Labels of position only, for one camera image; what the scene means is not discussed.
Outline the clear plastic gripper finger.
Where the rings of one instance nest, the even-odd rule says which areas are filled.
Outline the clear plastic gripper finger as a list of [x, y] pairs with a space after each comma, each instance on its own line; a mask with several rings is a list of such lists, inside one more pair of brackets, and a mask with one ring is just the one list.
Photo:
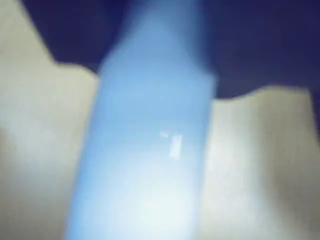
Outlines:
[[102, 62], [67, 240], [194, 240], [214, 75], [198, 0], [138, 0]]

